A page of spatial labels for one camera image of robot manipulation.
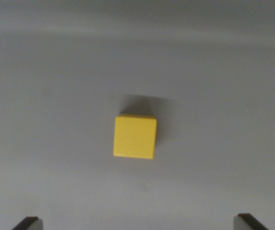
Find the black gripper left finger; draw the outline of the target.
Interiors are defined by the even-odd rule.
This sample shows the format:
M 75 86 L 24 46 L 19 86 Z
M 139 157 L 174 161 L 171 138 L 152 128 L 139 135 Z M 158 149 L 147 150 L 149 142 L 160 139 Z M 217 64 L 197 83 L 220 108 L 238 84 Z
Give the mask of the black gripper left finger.
M 43 230 L 43 220 L 39 217 L 25 217 L 12 230 Z

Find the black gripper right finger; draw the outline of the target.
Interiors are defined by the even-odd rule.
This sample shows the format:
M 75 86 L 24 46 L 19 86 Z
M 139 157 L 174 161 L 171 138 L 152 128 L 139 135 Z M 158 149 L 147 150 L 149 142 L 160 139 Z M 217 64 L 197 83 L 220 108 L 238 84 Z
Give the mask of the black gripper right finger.
M 259 220 L 250 213 L 239 213 L 233 219 L 234 230 L 268 230 Z

